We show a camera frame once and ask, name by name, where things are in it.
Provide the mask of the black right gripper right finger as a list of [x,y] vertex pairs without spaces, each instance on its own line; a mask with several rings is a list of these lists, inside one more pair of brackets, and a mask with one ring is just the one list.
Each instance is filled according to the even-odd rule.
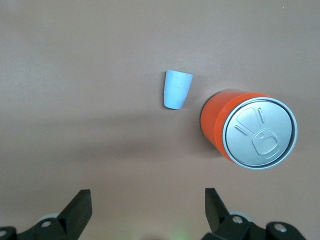
[[304,240],[293,225],[272,221],[265,228],[240,214],[231,214],[215,188],[205,189],[205,215],[211,232],[204,240]]

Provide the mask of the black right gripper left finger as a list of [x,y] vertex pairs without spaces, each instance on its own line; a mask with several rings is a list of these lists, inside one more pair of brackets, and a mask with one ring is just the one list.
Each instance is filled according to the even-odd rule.
[[57,217],[48,217],[30,229],[17,233],[13,226],[2,226],[2,240],[77,240],[92,216],[89,189],[80,190]]

